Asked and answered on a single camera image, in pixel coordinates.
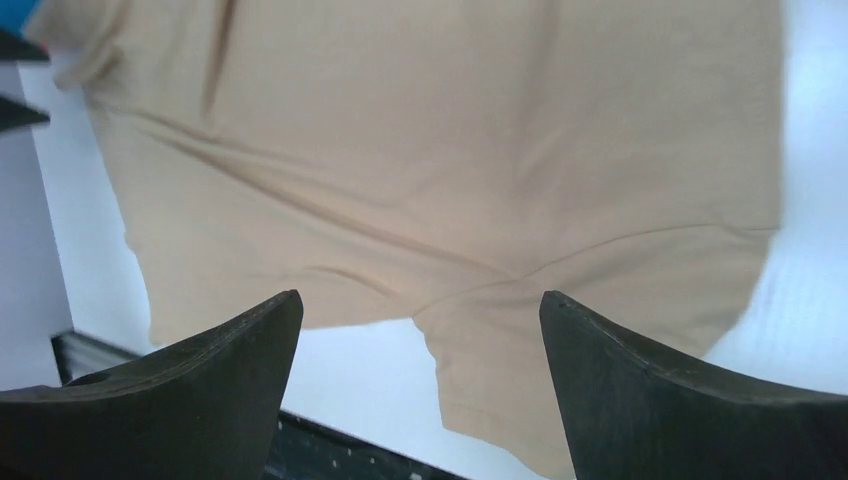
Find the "beige t shirt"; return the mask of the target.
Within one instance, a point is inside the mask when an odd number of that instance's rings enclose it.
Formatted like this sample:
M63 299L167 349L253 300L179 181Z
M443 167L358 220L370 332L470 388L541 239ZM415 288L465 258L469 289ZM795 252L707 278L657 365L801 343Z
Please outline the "beige t shirt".
M539 304L700 356L779 223L777 1L45 1L165 344L412 318L448 429L574 469Z

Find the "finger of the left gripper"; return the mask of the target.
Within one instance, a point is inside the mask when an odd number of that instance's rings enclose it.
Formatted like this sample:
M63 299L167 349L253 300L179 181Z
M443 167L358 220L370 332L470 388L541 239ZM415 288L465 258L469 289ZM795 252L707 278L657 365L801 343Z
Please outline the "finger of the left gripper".
M46 124L50 117L27 105L2 96L0 99L0 132L5 133L18 128Z
M1 29L0 61L49 63L50 56L42 47L23 39L16 33Z

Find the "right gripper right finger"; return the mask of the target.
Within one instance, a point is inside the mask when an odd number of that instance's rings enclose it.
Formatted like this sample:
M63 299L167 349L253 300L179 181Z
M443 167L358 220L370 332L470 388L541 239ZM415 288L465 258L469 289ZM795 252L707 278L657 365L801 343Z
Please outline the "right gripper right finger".
M847 399L739 374L558 291L539 310L580 479L843 479Z

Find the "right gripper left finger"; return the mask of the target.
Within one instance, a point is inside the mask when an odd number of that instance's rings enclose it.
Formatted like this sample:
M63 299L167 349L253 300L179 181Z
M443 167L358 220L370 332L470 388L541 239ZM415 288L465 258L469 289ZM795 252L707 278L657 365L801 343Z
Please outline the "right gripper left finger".
M279 293L62 387L1 395L5 479L258 479L303 318Z

